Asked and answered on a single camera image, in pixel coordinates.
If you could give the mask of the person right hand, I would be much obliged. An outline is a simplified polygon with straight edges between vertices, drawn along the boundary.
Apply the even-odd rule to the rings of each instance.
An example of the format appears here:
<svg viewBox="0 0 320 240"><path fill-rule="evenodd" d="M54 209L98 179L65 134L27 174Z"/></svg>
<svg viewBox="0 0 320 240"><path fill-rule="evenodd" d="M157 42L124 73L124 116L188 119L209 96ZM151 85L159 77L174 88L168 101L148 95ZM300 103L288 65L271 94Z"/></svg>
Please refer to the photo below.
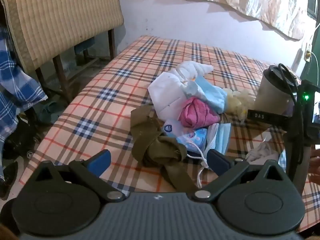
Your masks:
<svg viewBox="0 0 320 240"><path fill-rule="evenodd" d="M320 185L320 149L311 149L310 162L309 162L309 180L312 183Z"/></svg>

